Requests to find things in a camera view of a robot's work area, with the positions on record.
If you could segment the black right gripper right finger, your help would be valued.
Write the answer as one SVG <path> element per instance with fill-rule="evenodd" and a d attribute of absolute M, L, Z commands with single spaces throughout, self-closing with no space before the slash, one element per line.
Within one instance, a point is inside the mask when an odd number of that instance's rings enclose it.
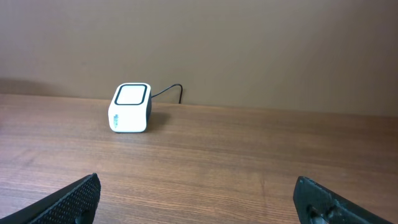
<path fill-rule="evenodd" d="M 301 224 L 391 224 L 305 176 L 297 179 L 293 201 Z"/>

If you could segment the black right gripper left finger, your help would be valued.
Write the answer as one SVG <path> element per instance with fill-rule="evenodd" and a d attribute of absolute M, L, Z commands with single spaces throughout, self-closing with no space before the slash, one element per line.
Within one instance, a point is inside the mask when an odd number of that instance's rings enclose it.
<path fill-rule="evenodd" d="M 92 224 L 100 195 L 100 180 L 92 173 L 1 218 L 1 224 Z"/>

